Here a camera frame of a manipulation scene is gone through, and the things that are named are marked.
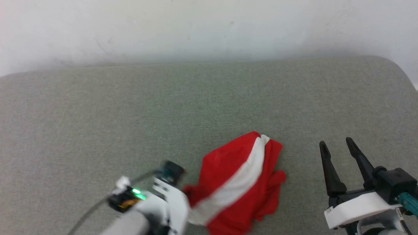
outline folded fabric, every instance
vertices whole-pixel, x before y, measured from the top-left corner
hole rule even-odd
[[[186,186],[189,222],[212,235],[240,235],[278,206],[283,171],[274,171],[282,145],[257,132],[245,134],[203,158],[197,186]]]

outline white wall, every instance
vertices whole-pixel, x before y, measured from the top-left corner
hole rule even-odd
[[[0,75],[379,55],[418,85],[417,0],[2,0]]]

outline red and white cloth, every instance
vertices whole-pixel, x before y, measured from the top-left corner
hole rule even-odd
[[[278,206],[283,171],[274,171],[282,145],[250,132],[203,158],[199,183],[186,186],[189,222],[211,235],[240,235]]]

